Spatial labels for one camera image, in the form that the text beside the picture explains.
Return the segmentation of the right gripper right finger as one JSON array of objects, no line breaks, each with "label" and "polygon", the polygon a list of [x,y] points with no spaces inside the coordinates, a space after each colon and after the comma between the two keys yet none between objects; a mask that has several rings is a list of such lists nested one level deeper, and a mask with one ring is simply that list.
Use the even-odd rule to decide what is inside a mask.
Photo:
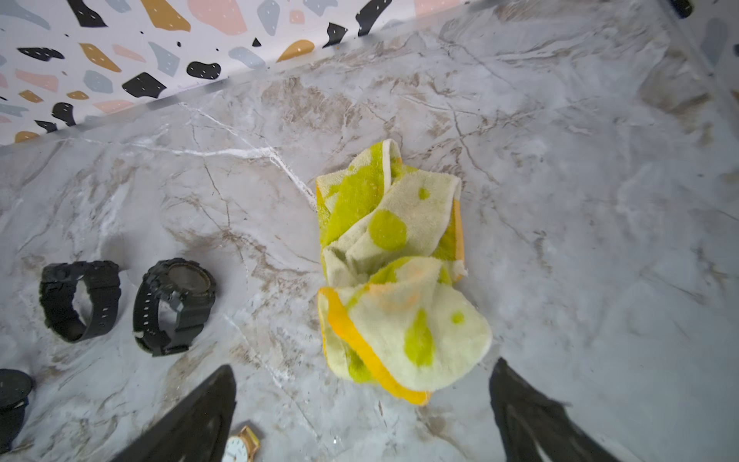
[{"label": "right gripper right finger", "polygon": [[508,461],[617,461],[569,418],[561,402],[530,385],[502,357],[489,391]]}]

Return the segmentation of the yellow green white cloth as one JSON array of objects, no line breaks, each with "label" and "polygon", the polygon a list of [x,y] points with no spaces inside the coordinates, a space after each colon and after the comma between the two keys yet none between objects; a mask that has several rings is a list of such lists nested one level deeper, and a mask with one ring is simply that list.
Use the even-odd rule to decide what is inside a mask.
[{"label": "yellow green white cloth", "polygon": [[404,163],[384,140],[317,181],[323,354],[337,377],[425,405],[493,342],[456,289],[466,273],[458,177]]}]

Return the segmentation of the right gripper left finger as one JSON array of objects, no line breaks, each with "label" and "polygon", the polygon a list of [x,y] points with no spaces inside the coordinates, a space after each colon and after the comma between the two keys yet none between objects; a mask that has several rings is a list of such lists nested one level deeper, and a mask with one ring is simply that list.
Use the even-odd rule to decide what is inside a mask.
[{"label": "right gripper left finger", "polygon": [[232,368],[222,365],[115,461],[221,460],[236,407]]}]

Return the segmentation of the black digital watch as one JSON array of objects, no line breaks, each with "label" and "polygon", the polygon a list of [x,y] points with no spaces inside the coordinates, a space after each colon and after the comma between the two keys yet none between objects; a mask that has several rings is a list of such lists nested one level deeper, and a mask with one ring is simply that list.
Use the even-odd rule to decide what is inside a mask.
[{"label": "black digital watch", "polygon": [[[162,260],[142,277],[133,310],[138,346],[153,357],[187,352],[203,331],[217,298],[217,282],[202,265],[184,258]],[[160,325],[160,306],[176,314],[173,331]]]}]

